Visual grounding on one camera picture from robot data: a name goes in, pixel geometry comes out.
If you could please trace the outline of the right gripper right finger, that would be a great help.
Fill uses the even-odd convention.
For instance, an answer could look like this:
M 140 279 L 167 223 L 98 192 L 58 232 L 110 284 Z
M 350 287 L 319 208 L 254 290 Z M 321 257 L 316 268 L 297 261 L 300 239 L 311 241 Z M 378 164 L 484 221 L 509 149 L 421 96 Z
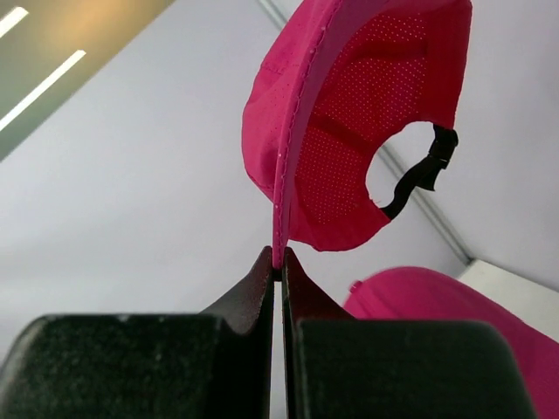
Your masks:
M 292 250 L 281 276 L 289 417 L 535 417 L 509 346 L 488 324 L 356 319 Z

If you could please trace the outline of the pink baseball cap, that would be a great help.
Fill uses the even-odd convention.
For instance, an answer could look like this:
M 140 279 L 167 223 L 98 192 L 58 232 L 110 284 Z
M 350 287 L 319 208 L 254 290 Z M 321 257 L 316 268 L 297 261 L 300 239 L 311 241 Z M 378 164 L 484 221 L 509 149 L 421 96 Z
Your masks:
M 245 170 L 273 204 L 273 266 L 289 241 L 348 251 L 431 190 L 458 136 L 455 113 L 472 20 L 468 1 L 305 1 L 266 54 L 242 119 Z M 376 151 L 414 122 L 428 155 L 378 206 Z
M 354 283 L 344 309 L 358 319 L 477 320 L 511 347 L 540 418 L 558 416 L 558 295 L 526 280 L 507 279 L 480 292 L 444 273 L 397 267 Z

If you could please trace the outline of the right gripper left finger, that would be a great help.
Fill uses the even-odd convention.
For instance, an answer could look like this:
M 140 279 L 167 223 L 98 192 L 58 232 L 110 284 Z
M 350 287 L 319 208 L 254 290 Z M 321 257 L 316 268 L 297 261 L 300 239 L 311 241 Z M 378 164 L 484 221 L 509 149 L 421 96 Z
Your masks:
M 272 251 L 200 313 L 51 314 L 1 367 L 4 418 L 266 418 Z

